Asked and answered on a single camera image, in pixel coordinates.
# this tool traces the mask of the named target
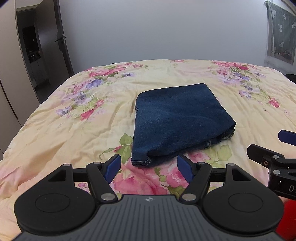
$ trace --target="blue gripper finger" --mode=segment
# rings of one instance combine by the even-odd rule
[[[119,154],[114,155],[102,165],[102,174],[106,181],[110,184],[115,178],[121,167],[121,157]]]
[[[291,131],[281,130],[279,132],[279,140],[281,142],[296,146],[296,133]]]
[[[196,166],[190,159],[185,157],[184,155],[179,155],[177,157],[177,167],[183,177],[185,178],[186,182],[190,183],[194,178],[194,167]]]

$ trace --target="sheer curtain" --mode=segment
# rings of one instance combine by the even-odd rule
[[[268,45],[265,65],[283,74],[296,73],[296,16],[266,1]]]

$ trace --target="logo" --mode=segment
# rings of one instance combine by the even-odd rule
[[[145,198],[145,200],[146,200],[147,202],[151,202],[151,201],[153,201],[154,199],[153,199],[152,197],[147,197],[147,198]]]

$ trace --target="floral bedspread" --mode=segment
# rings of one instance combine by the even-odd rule
[[[296,85],[280,72],[250,64],[205,60],[151,60],[93,67],[65,81],[29,117],[0,162],[0,240],[19,232],[15,200],[64,163],[74,168],[105,162],[120,154],[122,165],[111,183],[122,194],[175,194],[187,183],[176,158],[154,168],[131,165],[135,100],[147,90],[205,83],[236,121],[230,140],[186,155],[213,167],[239,165],[265,185],[268,171],[248,159],[254,143],[296,157],[296,147],[277,139],[296,131]],[[88,191],[86,183],[75,183]],[[210,190],[220,186],[212,184]]]

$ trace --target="red object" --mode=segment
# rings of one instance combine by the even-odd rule
[[[296,201],[289,200],[284,205],[284,216],[281,219],[276,232],[287,241],[296,238]]]

